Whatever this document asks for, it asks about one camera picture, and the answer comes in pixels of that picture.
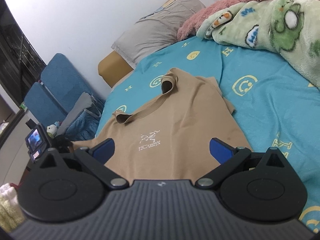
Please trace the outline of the cream towel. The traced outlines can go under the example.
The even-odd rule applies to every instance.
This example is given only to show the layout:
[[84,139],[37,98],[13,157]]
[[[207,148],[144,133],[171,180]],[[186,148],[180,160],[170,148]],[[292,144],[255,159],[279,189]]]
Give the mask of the cream towel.
[[1,186],[0,191],[1,228],[5,232],[11,232],[25,221],[25,217],[19,206],[15,188],[6,183]]

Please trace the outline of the blue patterned bed sheet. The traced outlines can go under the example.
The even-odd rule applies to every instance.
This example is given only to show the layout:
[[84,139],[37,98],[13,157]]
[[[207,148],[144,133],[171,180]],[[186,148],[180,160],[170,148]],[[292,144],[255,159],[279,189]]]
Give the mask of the blue patterned bed sheet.
[[300,220],[319,232],[319,90],[278,54],[198,37],[168,46],[142,59],[114,88],[99,127],[114,111],[132,113],[157,96],[161,77],[174,67],[215,77],[253,149],[281,150],[308,191]]

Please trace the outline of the grey pillow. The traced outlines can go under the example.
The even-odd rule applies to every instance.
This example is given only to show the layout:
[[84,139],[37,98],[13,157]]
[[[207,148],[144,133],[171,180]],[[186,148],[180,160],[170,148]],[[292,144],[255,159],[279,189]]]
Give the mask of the grey pillow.
[[167,0],[123,32],[112,44],[112,49],[135,68],[146,56],[175,44],[178,29],[204,8],[199,0]]

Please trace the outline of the blue covered chair far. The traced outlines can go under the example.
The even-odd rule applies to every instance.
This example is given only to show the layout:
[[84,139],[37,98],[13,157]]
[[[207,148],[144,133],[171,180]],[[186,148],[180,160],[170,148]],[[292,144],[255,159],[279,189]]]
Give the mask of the blue covered chair far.
[[63,121],[66,112],[56,103],[49,92],[39,82],[35,82],[24,98],[28,110],[44,126]]

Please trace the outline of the green cartoon fleece blanket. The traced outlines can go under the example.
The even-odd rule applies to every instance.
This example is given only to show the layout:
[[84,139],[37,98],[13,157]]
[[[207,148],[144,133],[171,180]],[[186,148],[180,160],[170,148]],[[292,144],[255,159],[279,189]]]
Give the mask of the green cartoon fleece blanket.
[[277,53],[319,86],[319,0],[240,2],[206,17],[196,35]]

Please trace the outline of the grey cloth on chair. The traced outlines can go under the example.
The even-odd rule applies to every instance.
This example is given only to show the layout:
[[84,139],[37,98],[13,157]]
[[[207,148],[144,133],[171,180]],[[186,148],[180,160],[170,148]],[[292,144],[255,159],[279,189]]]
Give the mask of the grey cloth on chair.
[[87,109],[93,105],[94,100],[95,98],[92,95],[86,92],[83,92],[79,96],[72,110],[67,114],[65,120],[63,120],[62,124],[57,130],[56,135],[65,134],[66,130],[77,119],[77,117],[84,111],[84,109]]

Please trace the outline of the dark window grille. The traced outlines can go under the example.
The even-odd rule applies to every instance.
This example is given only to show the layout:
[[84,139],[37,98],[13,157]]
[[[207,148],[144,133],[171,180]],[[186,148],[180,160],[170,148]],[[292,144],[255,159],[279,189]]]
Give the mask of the dark window grille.
[[46,64],[1,0],[1,86],[20,105]]

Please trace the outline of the tan t-shirt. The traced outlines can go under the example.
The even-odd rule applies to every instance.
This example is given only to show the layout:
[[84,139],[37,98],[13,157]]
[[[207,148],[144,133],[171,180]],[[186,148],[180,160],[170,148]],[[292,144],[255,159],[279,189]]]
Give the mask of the tan t-shirt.
[[94,139],[73,147],[92,148],[110,138],[115,152],[105,165],[128,181],[196,181],[220,164],[209,151],[212,138],[249,146],[233,112],[215,78],[172,68],[162,77],[161,95],[132,114],[114,112]]

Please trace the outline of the tan headboard cushion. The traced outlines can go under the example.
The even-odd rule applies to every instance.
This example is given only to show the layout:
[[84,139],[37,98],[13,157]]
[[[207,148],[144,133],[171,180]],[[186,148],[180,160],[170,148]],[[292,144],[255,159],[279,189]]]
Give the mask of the tan headboard cushion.
[[113,88],[133,68],[116,52],[112,51],[98,64],[98,73]]

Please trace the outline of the blue covered chair near bed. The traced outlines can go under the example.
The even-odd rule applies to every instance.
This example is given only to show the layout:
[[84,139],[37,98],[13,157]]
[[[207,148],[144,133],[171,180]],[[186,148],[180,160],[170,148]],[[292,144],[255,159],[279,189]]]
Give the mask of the blue covered chair near bed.
[[67,57],[61,53],[55,54],[42,71],[41,81],[66,114],[72,110],[83,92],[95,98],[93,105],[84,109],[65,134],[62,134],[71,141],[93,139],[98,129],[105,101],[82,78]]

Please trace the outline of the small plush toy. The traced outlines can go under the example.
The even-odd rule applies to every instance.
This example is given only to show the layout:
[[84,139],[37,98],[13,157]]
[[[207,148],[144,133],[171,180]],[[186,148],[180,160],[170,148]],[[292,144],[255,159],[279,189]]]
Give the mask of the small plush toy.
[[47,133],[51,138],[57,135],[57,131],[60,127],[60,122],[56,121],[52,125],[47,126]]

